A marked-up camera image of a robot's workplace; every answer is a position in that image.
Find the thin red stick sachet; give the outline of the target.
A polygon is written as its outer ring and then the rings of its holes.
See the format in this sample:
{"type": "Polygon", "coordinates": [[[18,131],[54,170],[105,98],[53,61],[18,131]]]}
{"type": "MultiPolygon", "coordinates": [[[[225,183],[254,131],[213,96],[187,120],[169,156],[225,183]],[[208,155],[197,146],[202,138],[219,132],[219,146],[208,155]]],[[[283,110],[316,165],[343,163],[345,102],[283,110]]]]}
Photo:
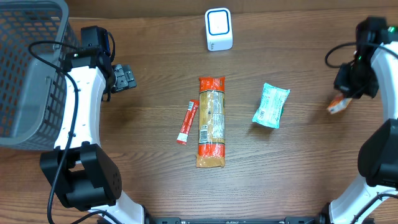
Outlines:
{"type": "Polygon", "coordinates": [[[187,108],[187,112],[185,114],[184,121],[182,123],[182,127],[180,128],[180,132],[177,137],[177,143],[186,145],[187,138],[192,127],[192,123],[199,107],[198,100],[190,100],[187,108]]]}

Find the teal tissue packet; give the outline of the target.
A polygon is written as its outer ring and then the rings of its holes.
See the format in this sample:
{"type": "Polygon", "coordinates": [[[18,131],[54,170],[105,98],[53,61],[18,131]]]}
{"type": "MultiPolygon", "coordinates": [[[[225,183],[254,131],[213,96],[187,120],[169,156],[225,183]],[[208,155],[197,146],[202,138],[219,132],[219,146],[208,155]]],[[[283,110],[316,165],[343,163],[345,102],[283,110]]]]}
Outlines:
{"type": "Polygon", "coordinates": [[[265,83],[262,89],[261,102],[252,122],[268,128],[279,129],[282,110],[289,93],[290,90],[265,83]]]}

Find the long orange noodle packet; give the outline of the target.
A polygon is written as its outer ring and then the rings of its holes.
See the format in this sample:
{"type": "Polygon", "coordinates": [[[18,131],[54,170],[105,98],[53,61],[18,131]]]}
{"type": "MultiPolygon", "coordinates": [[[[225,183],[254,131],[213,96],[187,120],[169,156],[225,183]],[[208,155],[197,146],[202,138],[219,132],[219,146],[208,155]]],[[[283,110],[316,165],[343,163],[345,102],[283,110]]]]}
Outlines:
{"type": "Polygon", "coordinates": [[[225,78],[201,77],[198,168],[225,166],[225,78]]]}

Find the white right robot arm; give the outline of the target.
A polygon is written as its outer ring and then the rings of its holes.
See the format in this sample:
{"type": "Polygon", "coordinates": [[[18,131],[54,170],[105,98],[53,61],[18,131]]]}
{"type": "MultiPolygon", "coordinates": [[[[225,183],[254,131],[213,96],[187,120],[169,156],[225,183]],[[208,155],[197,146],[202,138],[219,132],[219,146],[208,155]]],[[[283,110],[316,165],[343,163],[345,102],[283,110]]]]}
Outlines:
{"type": "Polygon", "coordinates": [[[372,223],[369,215],[389,198],[397,198],[397,27],[384,17],[367,17],[356,26],[354,59],[338,66],[333,83],[341,95],[329,107],[380,94],[383,122],[361,146],[358,175],[326,204],[314,223],[372,223]]]}

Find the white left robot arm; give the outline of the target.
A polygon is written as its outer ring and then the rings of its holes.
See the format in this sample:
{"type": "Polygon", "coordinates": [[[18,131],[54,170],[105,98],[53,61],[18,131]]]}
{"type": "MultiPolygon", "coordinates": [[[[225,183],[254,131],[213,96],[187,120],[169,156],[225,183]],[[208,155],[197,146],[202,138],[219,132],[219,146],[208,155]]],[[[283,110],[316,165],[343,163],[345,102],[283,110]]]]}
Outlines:
{"type": "Polygon", "coordinates": [[[58,197],[64,207],[110,223],[152,223],[146,209],[122,190],[120,171],[101,148],[101,99],[115,83],[108,47],[76,49],[66,55],[61,72],[67,78],[62,127],[54,150],[40,156],[52,186],[49,199],[58,197]]]}

